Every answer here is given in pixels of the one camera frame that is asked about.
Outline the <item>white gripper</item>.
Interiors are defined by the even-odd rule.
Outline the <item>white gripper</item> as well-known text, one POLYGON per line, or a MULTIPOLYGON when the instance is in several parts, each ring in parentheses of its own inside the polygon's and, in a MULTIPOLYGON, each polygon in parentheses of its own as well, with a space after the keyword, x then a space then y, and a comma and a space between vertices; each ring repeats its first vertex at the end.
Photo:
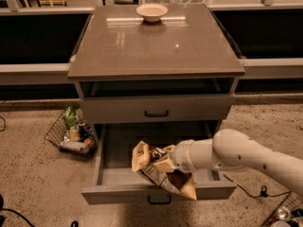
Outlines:
POLYGON ((180 142, 176 146, 170 145, 164 147, 164 151, 171 152, 171 159, 166 158, 158 161, 154 163, 154 166, 158 171, 166 173, 172 173, 176 168, 183 173, 194 172, 195 166, 190 157, 190 147, 192 143, 193 140, 186 140, 180 142))

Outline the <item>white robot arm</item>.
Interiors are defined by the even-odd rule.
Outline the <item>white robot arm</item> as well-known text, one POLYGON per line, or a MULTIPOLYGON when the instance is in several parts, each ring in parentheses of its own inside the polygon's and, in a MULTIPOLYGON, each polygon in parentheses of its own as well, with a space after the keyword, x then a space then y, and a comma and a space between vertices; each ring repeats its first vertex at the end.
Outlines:
POLYGON ((303 160, 266 148, 239 131, 218 131, 212 139, 186 140, 164 149, 155 163, 162 172, 195 172, 200 168, 233 171, 253 168, 297 195, 303 195, 303 160))

